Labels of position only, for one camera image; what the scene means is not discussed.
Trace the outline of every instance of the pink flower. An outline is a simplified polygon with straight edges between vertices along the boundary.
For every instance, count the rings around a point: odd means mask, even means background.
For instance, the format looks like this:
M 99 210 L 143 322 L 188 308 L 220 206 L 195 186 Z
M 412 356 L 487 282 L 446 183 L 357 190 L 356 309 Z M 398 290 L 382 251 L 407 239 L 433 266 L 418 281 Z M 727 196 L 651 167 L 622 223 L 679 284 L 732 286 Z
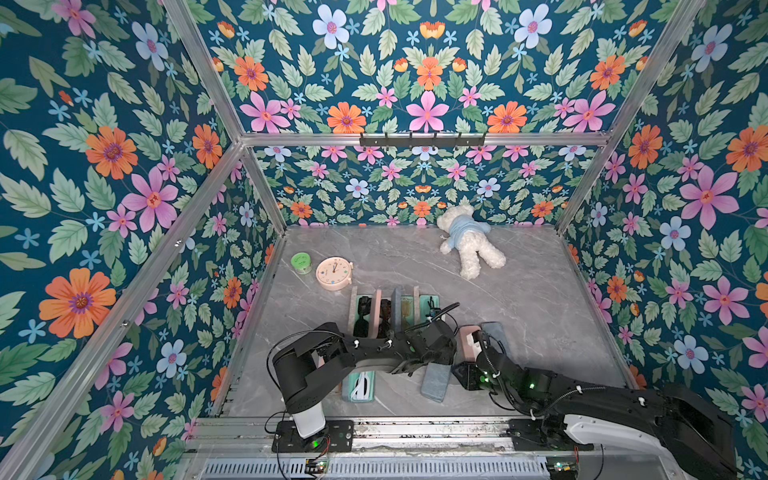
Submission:
M 512 163 L 518 161 L 518 158 L 520 157 L 528 156 L 528 150 L 526 150 L 528 145 L 507 145 L 505 148 L 507 151 L 505 151 L 502 156 L 504 158 L 509 157 Z
M 114 425 L 114 430 L 119 432 L 123 428 L 123 419 L 134 416 L 134 407 L 129 406 L 134 401 L 134 394 L 129 393 L 123 398 L 123 392 L 117 392 L 112 399 L 112 405 L 101 407 L 101 416 L 104 423 L 101 424 L 101 433 L 109 430 Z
M 392 181 L 393 178 L 400 178 L 400 174 L 398 172 L 401 170 L 402 168 L 397 168 L 395 166 L 395 161 L 393 160 L 389 163 L 388 167 L 386 165 L 382 167 L 382 178 L 386 178 L 389 181 Z
M 600 130 L 603 126 L 603 121 L 599 117 L 610 114 L 614 108 L 616 108 L 616 105 L 614 104 L 603 105 L 604 101 L 605 90 L 595 95 L 594 98 L 592 98 L 591 103 L 587 103 L 585 99 L 579 98 L 576 100 L 576 105 L 574 107 L 576 115 L 571 115 L 566 118 L 563 125 L 566 127 L 573 127 L 576 125 L 574 131 L 577 132 L 587 130 L 587 126 L 592 131 Z
M 686 300 L 690 302 L 694 299 L 694 296 L 688 293 L 688 284 L 680 283 L 676 278 L 672 279 L 672 286 L 667 287 L 667 293 L 671 295 L 670 303 L 672 305 L 677 303 L 677 305 L 680 307 L 680 310 L 685 309 Z
M 753 393 L 749 387 L 741 387 L 741 392 L 746 396 L 741 401 L 741 406 L 747 410 L 755 411 L 755 418 L 758 422 L 763 423 L 766 421 L 766 413 L 768 412 L 768 402 L 766 402 L 766 391 L 759 383 L 755 385 L 755 392 Z
M 478 93 L 477 87 L 472 87 L 471 89 L 465 88 L 462 93 L 463 95 L 458 98 L 458 101 L 464 102 L 464 108 L 467 108 L 469 105 L 478 104 L 480 94 Z
M 181 170 L 176 166 L 176 159 L 171 157 L 168 160 L 168 157 L 163 155 L 162 161 L 163 163 L 157 164 L 157 169 L 163 173 L 163 180 L 170 179 L 170 181 L 176 183 L 176 176 L 181 173 Z
M 699 177 L 699 170 L 704 166 L 699 162 L 699 156 L 694 155 L 691 158 L 683 157 L 683 166 L 677 169 L 679 174 L 683 175 L 683 182 L 688 181 L 688 177 L 696 180 Z
M 750 355 L 750 366 L 762 369 L 768 363 L 768 328 L 761 326 L 757 330 L 757 336 L 760 337 L 760 340 L 750 336 L 742 338 L 741 341 L 748 349 L 757 352 Z
M 442 120 L 438 117 L 445 115 L 448 111 L 448 105 L 435 105 L 435 94 L 431 90 L 427 90 L 422 94 L 421 107 L 417 104 L 410 104 L 406 107 L 406 110 L 415 117 L 411 120 L 408 129 L 416 131 L 424 127 L 424 133 L 427 133 L 430 127 L 437 131 L 443 129 Z
M 395 89 L 390 88 L 389 90 L 386 89 L 386 87 L 382 87 L 381 92 L 376 94 L 376 98 L 379 99 L 379 106 L 382 107 L 386 105 L 387 107 L 392 107 L 392 102 L 397 101 L 397 97 L 395 96 Z
M 496 150 L 495 145 L 483 145 L 482 147 L 472 147 L 467 153 L 467 158 L 474 158 L 475 165 L 483 160 L 491 160 L 491 152 Z
M 120 230 L 120 236 L 123 238 L 128 236 L 129 230 L 136 230 L 137 228 L 136 224 L 131 221 L 136 218 L 136 212 L 125 211 L 123 204 L 118 205 L 117 212 L 107 212 L 107 217 L 112 220 L 112 223 L 109 224 L 109 230 L 111 232 Z
M 182 305 L 187 304 L 186 295 L 190 292 L 190 289 L 184 287 L 184 282 L 172 283 L 170 285 L 170 295 L 165 299 L 166 302 L 174 303 L 174 310 L 178 310 L 179 303 Z
M 313 177 L 319 177 L 320 180 L 325 178 L 326 175 L 328 174 L 328 169 L 327 169 L 326 165 L 325 164 L 321 165 L 321 164 L 318 164 L 317 162 L 315 162 L 315 164 L 312 166 L 311 170 L 312 170 L 312 176 Z
M 301 105 L 293 104 L 293 100 L 290 98 L 288 101 L 280 101 L 280 113 L 288 114 L 288 118 L 290 120 L 293 120 L 294 118 L 301 118 L 301 113 L 299 112 L 300 108 Z
M 714 172 L 711 168 L 704 166 L 699 172 L 699 186 L 686 184 L 680 187 L 680 195 L 686 200 L 694 200 L 683 209 L 680 215 L 684 219 L 694 218 L 701 210 L 699 221 L 701 226 L 709 230 L 715 224 L 715 209 L 717 208 L 723 214 L 731 214 L 739 210 L 739 204 L 736 199 L 727 195 L 720 195 L 727 192 L 734 184 L 739 174 L 729 172 L 717 179 L 712 185 Z
M 379 151 L 379 147 L 358 147 L 355 146 L 355 150 L 360 152 L 360 155 L 357 156 L 358 161 L 368 161 L 369 164 L 373 165 L 376 163 L 377 158 L 384 158 L 384 152 Z
M 134 344 L 131 342 L 121 343 L 117 350 L 114 351 L 112 354 L 112 360 L 109 361 L 107 366 L 104 367 L 103 370 L 101 370 L 101 373 L 98 374 L 98 377 L 96 378 L 96 383 L 94 386 L 96 387 L 96 390 L 101 390 L 104 388 L 105 385 L 107 385 L 107 381 L 109 380 L 109 372 L 112 371 L 115 375 L 124 375 L 126 372 L 125 369 L 125 362 L 120 360 L 124 356 L 128 354 L 128 352 L 131 351 L 131 349 L 134 348 Z
M 154 227 L 154 219 L 163 228 L 168 228 L 176 220 L 176 209 L 168 202 L 175 200 L 179 190 L 173 185 L 163 187 L 163 174 L 156 167 L 149 170 L 149 184 L 137 174 L 131 175 L 131 181 L 141 195 L 128 194 L 123 204 L 134 212 L 144 211 L 139 219 L 142 232 Z
M 568 100 L 568 97 L 563 98 L 563 102 L 561 104 L 555 105 L 554 109 L 557 111 L 555 117 L 565 118 L 566 115 L 572 114 L 576 109 L 574 108 L 574 105 L 576 104 L 576 100 Z
M 630 235 L 634 235 L 635 230 L 637 230 L 638 228 L 639 220 L 640 220 L 640 217 L 630 212 L 629 215 L 627 215 L 622 220 L 624 222 L 624 228 L 622 230 L 629 233 Z
M 535 164 L 534 162 L 530 162 L 520 166 L 520 172 L 523 174 L 523 178 L 526 178 L 528 176 L 533 177 L 534 175 L 536 175 L 537 169 L 538 169 L 538 165 Z
M 737 303 L 746 299 L 746 295 L 749 293 L 746 288 L 738 287 L 731 290 L 730 282 L 725 276 L 722 276 L 717 281 L 717 288 L 711 285 L 704 285 L 703 289 L 708 297 L 715 299 L 707 301 L 704 304 L 704 309 L 710 313 L 719 310 L 720 321 L 723 322 L 723 325 L 730 323 L 733 318 L 731 313 L 740 318 L 749 318 L 750 314 L 746 311 L 744 305 Z
M 636 204 L 640 203 L 640 195 L 648 191 L 648 187 L 643 185 L 645 181 L 645 174 L 640 174 L 639 177 L 635 177 L 634 174 L 630 174 L 629 183 L 624 185 L 621 189 L 627 192 L 627 196 L 624 201 L 630 203 L 631 201 Z
M 333 163 L 338 162 L 339 158 L 346 158 L 344 147 L 323 147 L 323 152 L 320 155 L 323 158 L 331 157 Z
M 160 293 L 160 289 L 156 288 L 154 289 L 154 292 L 152 292 L 152 295 L 147 299 L 147 302 L 144 304 L 144 307 L 142 307 L 139 314 L 136 316 L 136 319 L 134 320 L 134 323 L 136 325 L 141 325 L 144 323 L 144 312 L 149 313 L 150 315 L 154 315 L 157 313 L 157 305 L 152 303 L 150 300 L 154 300 L 157 298 L 157 294 Z
M 277 134 L 280 132 L 278 127 L 286 128 L 290 126 L 290 122 L 285 117 L 280 117 L 280 102 L 278 100 L 270 100 L 269 103 L 264 106 L 264 99 L 261 95 L 255 91 L 250 92 L 251 105 L 241 105 L 240 110 L 249 117 L 255 117 L 250 122 L 250 127 L 253 131 L 262 131 L 266 127 L 266 131 L 271 134 Z
M 51 5 L 51 10 L 64 20 L 68 20 L 69 31 L 74 36 L 79 36 L 80 32 L 84 31 L 87 36 L 96 38 L 94 29 L 89 25 L 96 22 L 96 17 L 82 7 L 81 0 L 58 0 L 58 4 Z
M 227 231 L 227 219 L 221 216 L 221 212 L 214 217 L 214 232 L 221 237 Z
M 619 338 L 624 343 L 624 345 L 627 345 L 629 342 L 632 341 L 632 336 L 634 333 L 632 333 L 629 330 L 628 326 L 620 326 L 619 327 Z
M 626 155 L 621 154 L 619 156 L 616 152 L 611 154 L 611 159 L 608 161 L 608 165 L 605 167 L 605 180 L 608 181 L 609 179 L 616 184 L 617 180 L 619 179 L 619 175 L 623 175 L 624 172 L 627 171 L 627 169 L 622 165 L 624 163 L 624 158 Z
M 464 170 L 467 169 L 466 165 L 459 166 L 458 162 L 453 164 L 453 167 L 450 167 L 448 169 L 448 178 L 452 178 L 454 181 L 461 179 L 461 177 L 466 177 L 467 172 Z
M 611 304 L 614 301 L 608 297 L 603 298 L 603 293 L 600 291 L 600 287 L 598 287 L 597 284 L 594 285 L 592 294 L 594 295 L 594 302 L 598 305 L 598 308 L 600 309 L 600 313 L 603 314 L 603 318 L 605 319 L 605 322 L 613 323 L 614 320 L 611 318 L 611 312 L 609 312 L 608 309 L 611 308 Z

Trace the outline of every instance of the floral wallpaper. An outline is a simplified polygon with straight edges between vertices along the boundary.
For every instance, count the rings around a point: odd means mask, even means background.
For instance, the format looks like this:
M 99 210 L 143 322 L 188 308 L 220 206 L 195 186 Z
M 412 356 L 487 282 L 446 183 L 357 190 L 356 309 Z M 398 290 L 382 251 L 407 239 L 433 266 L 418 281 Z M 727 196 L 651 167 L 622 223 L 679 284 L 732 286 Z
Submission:
M 676 4 L 222 0 L 190 8 L 254 132 L 515 133 L 605 129 Z
M 638 383 L 684 382 L 731 415 L 752 479 L 768 475 L 765 10 L 707 4 L 568 231 Z

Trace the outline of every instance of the teddy bear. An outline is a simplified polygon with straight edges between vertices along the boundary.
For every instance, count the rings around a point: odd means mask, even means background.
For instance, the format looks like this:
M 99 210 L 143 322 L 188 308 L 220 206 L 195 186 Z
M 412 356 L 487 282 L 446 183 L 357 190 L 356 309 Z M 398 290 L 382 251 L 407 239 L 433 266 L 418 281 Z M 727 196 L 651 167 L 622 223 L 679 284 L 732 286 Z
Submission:
M 458 205 L 448 208 L 437 219 L 438 228 L 450 235 L 440 246 L 440 251 L 448 254 L 454 248 L 458 250 L 462 276 L 467 280 L 480 274 L 478 254 L 491 268 L 501 268 L 507 263 L 507 257 L 485 238 L 491 226 L 485 222 L 476 222 L 472 218 L 474 212 L 472 205 Z

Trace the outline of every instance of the aluminum frame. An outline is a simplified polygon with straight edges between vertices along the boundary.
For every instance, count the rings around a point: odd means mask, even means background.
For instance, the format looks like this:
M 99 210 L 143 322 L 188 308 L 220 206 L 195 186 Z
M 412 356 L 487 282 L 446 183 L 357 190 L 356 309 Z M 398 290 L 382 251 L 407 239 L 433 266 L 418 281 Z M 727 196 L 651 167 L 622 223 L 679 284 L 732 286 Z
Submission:
M 581 177 L 576 190 L 574 190 L 573 195 L 568 200 L 565 212 L 563 212 L 555 224 L 561 236 L 564 237 L 568 225 L 574 219 L 576 212 L 581 208 L 590 190 L 592 190 L 595 182 L 600 177 L 605 164 L 616 151 L 616 147 L 618 147 L 621 138 L 624 136 L 624 132 L 627 131 L 635 116 L 637 116 L 640 107 L 659 79 L 661 71 L 667 65 L 670 58 L 672 58 L 672 54 L 677 50 L 677 46 L 683 40 L 686 31 L 688 31 L 699 10 L 706 3 L 707 0 L 680 0 L 680 3 L 677 4 L 672 13 L 672 18 L 667 23 L 667 26 L 664 27 L 653 51 L 648 56 L 648 63 L 646 63 L 640 76 L 637 77 L 637 81 L 624 100 L 624 103 L 621 104 L 619 112 L 608 129 L 610 134 L 608 143 L 592 159 L 587 171 L 584 172 L 584 176 Z
M 190 236 L 198 220 L 210 207 L 219 187 L 229 177 L 243 154 L 242 144 L 232 145 L 208 174 L 205 181 L 168 229 L 157 249 L 149 256 L 123 295 L 80 351 L 64 377 L 56 384 L 40 412 L 30 422 L 24 435 L 0 463 L 1 480 L 31 478 L 58 435 L 64 431 L 82 399 L 91 391 L 98 373 L 109 362 L 128 327 L 162 281 L 178 255 L 179 246 Z

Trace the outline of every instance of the gray marble floor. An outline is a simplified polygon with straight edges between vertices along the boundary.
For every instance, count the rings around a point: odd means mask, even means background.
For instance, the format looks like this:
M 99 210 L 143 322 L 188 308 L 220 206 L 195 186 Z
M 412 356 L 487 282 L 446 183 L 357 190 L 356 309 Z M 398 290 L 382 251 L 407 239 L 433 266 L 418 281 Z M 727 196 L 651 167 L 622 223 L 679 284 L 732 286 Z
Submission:
M 442 231 L 414 227 L 334 227 L 289 230 L 287 244 L 266 308 L 256 328 L 229 416 L 267 416 L 283 408 L 280 392 L 264 369 L 273 343 L 303 329 L 337 321 L 345 329 L 351 289 L 331 293 L 314 273 L 301 276 L 290 267 L 298 252 L 312 257 L 341 256 L 354 262 L 359 293 L 377 288 L 440 296 L 441 304 L 461 306 L 453 316 L 460 325 L 500 322 L 511 357 L 523 366 L 553 369 L 587 382 L 624 384 L 617 360 L 600 335 L 592 312 L 571 269 L 560 239 L 549 227 L 495 227 L 488 235 L 507 256 L 492 270 L 482 263 L 480 276 L 464 280 L 458 253 L 439 252 Z M 350 403 L 332 394 L 323 400 L 326 415 L 501 415 L 485 392 L 468 392 L 452 378 L 443 403 L 420 394 L 423 372 L 413 377 L 376 373 L 376 400 Z

